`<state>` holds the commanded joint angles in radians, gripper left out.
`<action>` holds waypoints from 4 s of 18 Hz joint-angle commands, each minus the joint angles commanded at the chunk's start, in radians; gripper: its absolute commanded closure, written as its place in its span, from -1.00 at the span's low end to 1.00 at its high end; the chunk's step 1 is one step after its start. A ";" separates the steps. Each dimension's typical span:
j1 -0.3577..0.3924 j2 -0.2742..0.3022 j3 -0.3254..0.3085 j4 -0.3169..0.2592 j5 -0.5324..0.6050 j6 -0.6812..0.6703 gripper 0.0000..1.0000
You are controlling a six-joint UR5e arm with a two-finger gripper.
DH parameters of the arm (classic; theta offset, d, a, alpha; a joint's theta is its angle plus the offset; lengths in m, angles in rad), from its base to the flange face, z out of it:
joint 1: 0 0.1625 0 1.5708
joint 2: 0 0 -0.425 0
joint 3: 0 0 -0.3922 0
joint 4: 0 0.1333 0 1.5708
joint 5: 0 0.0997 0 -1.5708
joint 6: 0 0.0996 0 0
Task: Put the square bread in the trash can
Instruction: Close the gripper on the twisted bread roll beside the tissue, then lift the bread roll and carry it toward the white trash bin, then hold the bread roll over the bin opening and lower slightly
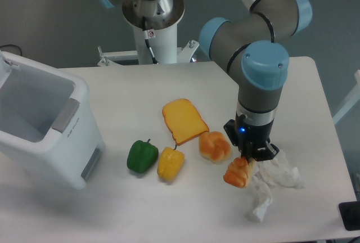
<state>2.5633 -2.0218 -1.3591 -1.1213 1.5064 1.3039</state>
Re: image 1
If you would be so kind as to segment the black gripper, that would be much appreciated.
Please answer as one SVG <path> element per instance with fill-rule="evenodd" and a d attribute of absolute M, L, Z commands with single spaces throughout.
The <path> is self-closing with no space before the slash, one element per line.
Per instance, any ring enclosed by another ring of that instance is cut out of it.
<path fill-rule="evenodd" d="M 224 126 L 231 143 L 236 146 L 248 163 L 272 160 L 279 149 L 270 140 L 276 110 L 267 113 L 256 113 L 248 110 L 237 110 L 234 119 Z"/>

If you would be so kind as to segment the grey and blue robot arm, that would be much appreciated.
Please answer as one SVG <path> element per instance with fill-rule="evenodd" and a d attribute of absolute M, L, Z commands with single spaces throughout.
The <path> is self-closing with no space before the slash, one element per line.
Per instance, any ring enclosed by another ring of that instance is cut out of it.
<path fill-rule="evenodd" d="M 107 8 L 122 7 L 140 64 L 179 61 L 177 25 L 185 12 L 183 0 L 101 1 Z M 269 136 L 289 65 L 280 41 L 309 25 L 312 7 L 308 0 L 242 2 L 249 17 L 240 22 L 209 20 L 199 45 L 239 86 L 236 116 L 224 126 L 231 143 L 243 157 L 266 161 L 279 152 Z"/>

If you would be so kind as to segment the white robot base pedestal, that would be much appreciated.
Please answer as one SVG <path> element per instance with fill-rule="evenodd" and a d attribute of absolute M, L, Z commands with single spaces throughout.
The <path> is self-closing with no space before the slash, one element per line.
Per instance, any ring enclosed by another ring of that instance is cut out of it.
<path fill-rule="evenodd" d="M 135 51 L 102 52 L 100 63 L 137 60 L 140 65 L 195 62 L 199 43 L 190 40 L 178 46 L 178 23 L 183 18 L 183 0 L 130 0 L 122 5 L 126 22 L 132 27 Z"/>

